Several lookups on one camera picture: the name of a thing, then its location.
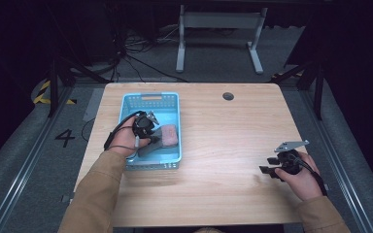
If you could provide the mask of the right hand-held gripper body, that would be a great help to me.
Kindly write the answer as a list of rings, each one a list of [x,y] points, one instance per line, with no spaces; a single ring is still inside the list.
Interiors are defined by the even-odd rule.
[[[308,144],[309,141],[305,140],[298,142],[282,142],[277,146],[274,152],[277,153],[282,169],[292,175],[298,174],[301,168],[306,166],[306,162],[301,159],[296,149],[307,146]]]

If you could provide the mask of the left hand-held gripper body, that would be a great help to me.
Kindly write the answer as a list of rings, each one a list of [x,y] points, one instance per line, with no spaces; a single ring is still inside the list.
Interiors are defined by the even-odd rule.
[[[153,111],[139,111],[132,124],[132,131],[141,139],[149,138],[154,133],[154,128],[159,122]]]

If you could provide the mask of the light blue plastic basket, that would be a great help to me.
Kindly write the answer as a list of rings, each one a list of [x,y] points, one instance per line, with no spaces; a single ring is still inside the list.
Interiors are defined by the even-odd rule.
[[[127,158],[126,169],[129,171],[177,169],[183,157],[179,95],[176,92],[124,94],[121,101],[119,122],[122,122],[128,116],[137,114],[139,111],[153,111],[159,122],[159,125],[153,131],[162,125],[175,124],[179,143],[172,152],[163,155],[140,157],[137,151]]]

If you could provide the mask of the person's left hand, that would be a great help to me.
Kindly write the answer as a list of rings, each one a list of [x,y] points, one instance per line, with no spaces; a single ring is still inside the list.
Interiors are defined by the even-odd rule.
[[[108,146],[108,151],[116,152],[124,157],[128,157],[136,152],[137,149],[134,147],[136,136],[132,131],[132,124],[135,118],[136,117],[133,116],[122,125],[115,134],[113,141]],[[146,146],[149,142],[149,139],[140,139],[139,148]]]

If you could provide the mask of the person's right hand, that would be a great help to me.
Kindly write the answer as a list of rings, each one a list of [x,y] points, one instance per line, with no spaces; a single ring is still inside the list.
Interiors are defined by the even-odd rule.
[[[308,169],[302,168],[298,174],[292,175],[276,168],[275,173],[289,185],[301,201],[322,197],[322,190]]]

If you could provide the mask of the grey tape patch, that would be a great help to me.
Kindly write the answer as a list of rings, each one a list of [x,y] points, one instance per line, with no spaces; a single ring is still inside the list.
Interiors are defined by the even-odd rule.
[[[88,122],[96,117],[104,89],[94,88],[85,109],[83,121]]]

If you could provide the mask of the black tripod stand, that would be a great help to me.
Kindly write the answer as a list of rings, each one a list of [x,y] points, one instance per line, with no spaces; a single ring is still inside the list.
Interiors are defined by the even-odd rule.
[[[315,94],[313,109],[318,120],[322,120],[322,91],[323,91],[323,68],[320,63],[306,62],[298,65],[283,74],[274,74],[268,83],[281,83],[300,73],[299,80],[296,84],[298,90],[308,90],[312,83],[315,84]]]
[[[75,76],[72,74],[71,69],[78,70],[86,77],[89,77],[98,83],[110,83],[110,81],[88,70],[84,65],[81,65],[62,56],[56,57],[52,61],[50,69],[51,107],[49,117],[54,116],[60,103],[58,95],[58,81],[61,81],[66,87],[72,87],[76,82]]]

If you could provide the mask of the person's tan clothing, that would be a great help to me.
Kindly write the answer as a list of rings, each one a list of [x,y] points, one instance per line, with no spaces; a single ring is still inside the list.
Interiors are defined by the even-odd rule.
[[[224,232],[213,227],[203,227],[203,228],[200,228],[194,231],[193,233],[224,233]]]

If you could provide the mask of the yellow and black hazard tape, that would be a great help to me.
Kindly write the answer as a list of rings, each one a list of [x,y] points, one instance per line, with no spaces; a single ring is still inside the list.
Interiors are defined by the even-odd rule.
[[[49,104],[51,102],[50,98],[45,98],[45,94],[47,90],[50,88],[50,85],[50,81],[44,81],[36,97],[33,100],[34,104]]]

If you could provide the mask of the grey metal table frame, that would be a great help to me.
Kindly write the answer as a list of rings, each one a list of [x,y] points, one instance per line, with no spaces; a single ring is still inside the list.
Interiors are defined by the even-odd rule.
[[[180,7],[179,14],[179,46],[175,70],[178,73],[184,71],[186,58],[186,28],[227,28],[227,29],[252,29],[254,38],[247,42],[247,49],[257,74],[263,73],[259,56],[257,54],[257,44],[260,38],[264,21],[266,20],[268,9],[261,8],[255,13],[215,13],[215,12],[191,12],[186,5]]]

